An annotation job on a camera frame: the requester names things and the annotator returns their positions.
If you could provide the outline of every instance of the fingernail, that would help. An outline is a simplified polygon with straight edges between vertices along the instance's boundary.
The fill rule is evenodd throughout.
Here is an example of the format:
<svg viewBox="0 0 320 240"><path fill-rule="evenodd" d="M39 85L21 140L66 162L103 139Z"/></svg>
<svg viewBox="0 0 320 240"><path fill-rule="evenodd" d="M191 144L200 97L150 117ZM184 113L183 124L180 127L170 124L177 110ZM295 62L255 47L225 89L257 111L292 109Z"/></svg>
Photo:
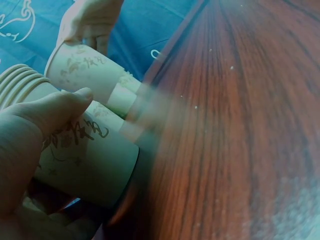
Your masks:
<svg viewBox="0 0 320 240"><path fill-rule="evenodd" d="M75 92L75 94L78 94L88 100L94 99L94 94L91 91L91 89L88 87L84 87L84 88L79 89L78 91Z"/></svg>

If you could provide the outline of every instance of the wooden table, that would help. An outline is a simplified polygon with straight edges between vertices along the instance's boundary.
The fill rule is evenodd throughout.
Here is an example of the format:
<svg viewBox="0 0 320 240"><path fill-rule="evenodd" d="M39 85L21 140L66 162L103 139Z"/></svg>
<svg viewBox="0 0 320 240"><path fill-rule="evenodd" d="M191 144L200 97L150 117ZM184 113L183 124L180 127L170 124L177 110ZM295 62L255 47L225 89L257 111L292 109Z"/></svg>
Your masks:
<svg viewBox="0 0 320 240"><path fill-rule="evenodd" d="M128 118L139 200L106 239L320 239L320 1L209 0L187 25Z"/></svg>

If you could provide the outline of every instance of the hand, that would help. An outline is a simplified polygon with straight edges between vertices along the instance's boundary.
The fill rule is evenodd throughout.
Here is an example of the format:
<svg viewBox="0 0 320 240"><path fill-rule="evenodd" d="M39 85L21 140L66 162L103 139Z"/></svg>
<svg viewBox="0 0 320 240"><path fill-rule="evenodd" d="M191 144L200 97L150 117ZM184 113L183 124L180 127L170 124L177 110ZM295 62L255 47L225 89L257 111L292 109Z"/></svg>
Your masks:
<svg viewBox="0 0 320 240"><path fill-rule="evenodd" d="M102 209L82 201L62 209L69 196L36 182L30 185L43 140L80 116L92 98L90 89L83 88L0 111L0 239L90 240L94 236L106 216Z"/></svg>
<svg viewBox="0 0 320 240"><path fill-rule="evenodd" d="M107 55L110 32L124 0L77 0L63 15L57 44L84 42Z"/></svg>

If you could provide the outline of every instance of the paper cup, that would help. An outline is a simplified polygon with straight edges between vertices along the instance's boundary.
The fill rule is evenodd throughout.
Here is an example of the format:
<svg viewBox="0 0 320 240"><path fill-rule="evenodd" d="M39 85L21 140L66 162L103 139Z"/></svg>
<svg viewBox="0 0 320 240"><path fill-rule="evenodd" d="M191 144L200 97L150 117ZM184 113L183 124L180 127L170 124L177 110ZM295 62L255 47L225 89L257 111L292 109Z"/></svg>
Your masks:
<svg viewBox="0 0 320 240"><path fill-rule="evenodd" d="M116 115L107 107L103 106L101 103L97 101L92 101L90 106L86 109L86 113L90 114L96 119L99 119L103 122L106 126L110 127L111 129L119 132L125 120L121 117Z"/></svg>
<svg viewBox="0 0 320 240"><path fill-rule="evenodd" d="M123 67L91 47L79 43L64 42L57 47L48 60L44 74L52 85L69 92L90 88L94 100L105 106L108 106L108 99L116 84L119 83L133 94L141 85Z"/></svg>
<svg viewBox="0 0 320 240"><path fill-rule="evenodd" d="M36 71L27 76L25 71L16 72L22 68L25 66L15 66L0 75L1 83L8 83L0 92L6 105L58 92L48 78ZM16 86L11 87L13 80ZM84 113L44 141L34 177L71 196L111 208L129 182L138 153L136 145Z"/></svg>

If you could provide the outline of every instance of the blue tablecloth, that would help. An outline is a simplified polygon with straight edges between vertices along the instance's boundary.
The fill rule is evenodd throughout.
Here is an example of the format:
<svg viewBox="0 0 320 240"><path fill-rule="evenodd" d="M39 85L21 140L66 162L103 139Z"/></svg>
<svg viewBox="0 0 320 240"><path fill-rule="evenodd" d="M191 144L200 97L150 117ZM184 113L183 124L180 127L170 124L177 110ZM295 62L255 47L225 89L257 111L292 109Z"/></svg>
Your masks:
<svg viewBox="0 0 320 240"><path fill-rule="evenodd" d="M125 0L108 57L137 79L152 64L196 0ZM24 63L44 72L59 25L73 0L1 0L0 73Z"/></svg>

